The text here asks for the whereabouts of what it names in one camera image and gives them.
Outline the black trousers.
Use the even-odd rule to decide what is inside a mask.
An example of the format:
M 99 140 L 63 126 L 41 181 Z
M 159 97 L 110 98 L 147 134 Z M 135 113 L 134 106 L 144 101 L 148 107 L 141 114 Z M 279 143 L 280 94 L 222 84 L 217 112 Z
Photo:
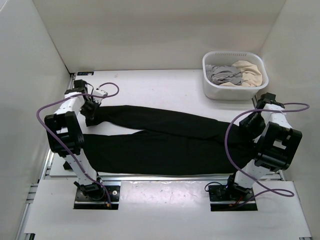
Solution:
M 230 174 L 253 158 L 254 142 L 237 125 L 143 106 L 101 106 L 87 127 L 104 122 L 132 134 L 84 135 L 84 154 L 98 172 L 143 175 Z

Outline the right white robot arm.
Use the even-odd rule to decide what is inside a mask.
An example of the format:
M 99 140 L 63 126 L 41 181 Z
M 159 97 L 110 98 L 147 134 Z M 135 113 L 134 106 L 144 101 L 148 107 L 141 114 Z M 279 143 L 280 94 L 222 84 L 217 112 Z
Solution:
M 284 111 L 285 105 L 267 92 L 255 111 L 239 122 L 240 132 L 256 142 L 252 160 L 227 180 L 224 193 L 230 200 L 246 197 L 263 176 L 291 165 L 303 135 L 288 123 Z

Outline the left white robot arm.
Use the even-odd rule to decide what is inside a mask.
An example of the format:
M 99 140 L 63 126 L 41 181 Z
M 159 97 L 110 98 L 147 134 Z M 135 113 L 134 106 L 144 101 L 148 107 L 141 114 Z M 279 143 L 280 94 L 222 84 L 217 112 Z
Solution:
M 59 109 L 44 118 L 44 124 L 57 136 L 47 133 L 50 149 L 62 157 L 78 177 L 74 182 L 84 196 L 100 200 L 105 194 L 98 173 L 94 170 L 84 155 L 84 135 L 77 115 L 82 114 L 87 120 L 93 120 L 101 100 L 88 95 L 86 81 L 74 81 L 74 87 L 64 93 L 66 101 Z

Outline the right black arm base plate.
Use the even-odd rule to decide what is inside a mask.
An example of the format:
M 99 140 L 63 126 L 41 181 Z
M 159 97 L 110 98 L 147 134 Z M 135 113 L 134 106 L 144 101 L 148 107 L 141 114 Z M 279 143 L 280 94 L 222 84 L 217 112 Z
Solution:
M 247 193 L 234 192 L 217 181 L 209 182 L 204 187 L 209 194 L 211 212 L 257 211 L 258 207 L 251 188 Z

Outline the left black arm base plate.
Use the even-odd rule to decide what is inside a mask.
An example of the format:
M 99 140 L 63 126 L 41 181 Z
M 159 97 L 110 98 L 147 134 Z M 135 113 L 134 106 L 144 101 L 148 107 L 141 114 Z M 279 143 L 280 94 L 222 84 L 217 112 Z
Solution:
M 118 210 L 121 186 L 106 185 L 111 204 L 109 204 L 108 196 L 105 193 L 99 193 L 94 196 L 85 196 L 80 189 L 76 190 L 73 208 L 76 210 Z

